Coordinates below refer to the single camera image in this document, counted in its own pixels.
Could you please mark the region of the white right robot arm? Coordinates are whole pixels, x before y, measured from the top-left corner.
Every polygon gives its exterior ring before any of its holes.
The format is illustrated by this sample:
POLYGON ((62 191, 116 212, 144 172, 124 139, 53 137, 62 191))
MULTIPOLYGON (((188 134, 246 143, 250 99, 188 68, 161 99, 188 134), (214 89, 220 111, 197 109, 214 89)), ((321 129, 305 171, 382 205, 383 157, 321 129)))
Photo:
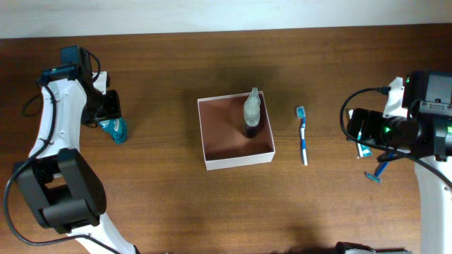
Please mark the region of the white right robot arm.
POLYGON ((378 162, 409 159, 420 190, 422 253, 451 252, 451 74, 413 71, 377 92, 383 111, 354 109, 340 127, 348 140, 383 151, 378 162))

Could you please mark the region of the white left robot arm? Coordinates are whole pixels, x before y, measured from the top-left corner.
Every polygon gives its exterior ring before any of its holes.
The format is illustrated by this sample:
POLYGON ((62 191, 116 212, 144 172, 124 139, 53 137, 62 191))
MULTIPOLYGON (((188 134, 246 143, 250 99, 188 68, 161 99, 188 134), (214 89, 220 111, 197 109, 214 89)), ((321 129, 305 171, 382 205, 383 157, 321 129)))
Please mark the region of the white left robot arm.
POLYGON ((40 129, 29 157, 14 165, 15 183, 38 224, 75 239, 89 253, 137 253, 107 214, 101 180, 80 152, 81 126, 98 123, 116 142, 126 139, 119 96, 105 71, 68 64, 43 72, 40 129))

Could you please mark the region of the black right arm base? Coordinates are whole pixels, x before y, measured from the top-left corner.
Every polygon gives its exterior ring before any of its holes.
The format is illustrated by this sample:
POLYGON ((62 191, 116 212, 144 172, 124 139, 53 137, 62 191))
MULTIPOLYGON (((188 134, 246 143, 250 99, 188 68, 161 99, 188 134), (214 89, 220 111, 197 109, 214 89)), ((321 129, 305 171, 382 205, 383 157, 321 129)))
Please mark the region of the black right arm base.
POLYGON ((377 250, 370 246, 349 243, 337 242, 334 248, 335 254, 412 254, 412 251, 405 249, 383 249, 377 250))

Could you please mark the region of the blue white toothbrush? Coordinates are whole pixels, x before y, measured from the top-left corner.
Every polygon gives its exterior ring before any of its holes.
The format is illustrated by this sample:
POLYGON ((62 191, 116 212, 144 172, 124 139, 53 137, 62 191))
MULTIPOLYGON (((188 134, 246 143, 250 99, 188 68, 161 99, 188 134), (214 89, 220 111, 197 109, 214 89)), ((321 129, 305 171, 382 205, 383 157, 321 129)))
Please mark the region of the blue white toothbrush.
POLYGON ((305 138, 305 129, 306 129, 306 112, 305 108, 303 106, 297 107, 296 109, 297 118, 300 120, 300 141, 301 141, 301 148, 302 148, 302 161, 304 166, 308 165, 307 160, 307 144, 306 144, 306 138, 305 138))

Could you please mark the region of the teal mouthwash bottle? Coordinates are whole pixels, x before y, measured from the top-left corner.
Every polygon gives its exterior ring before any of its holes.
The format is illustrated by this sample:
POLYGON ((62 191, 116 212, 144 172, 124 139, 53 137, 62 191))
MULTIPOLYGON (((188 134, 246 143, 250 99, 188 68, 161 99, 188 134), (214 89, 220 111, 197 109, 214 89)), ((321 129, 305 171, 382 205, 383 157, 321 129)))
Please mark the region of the teal mouthwash bottle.
POLYGON ((115 143, 121 144, 127 138, 127 125, 123 118, 110 119, 99 122, 101 128, 111 135, 115 143))

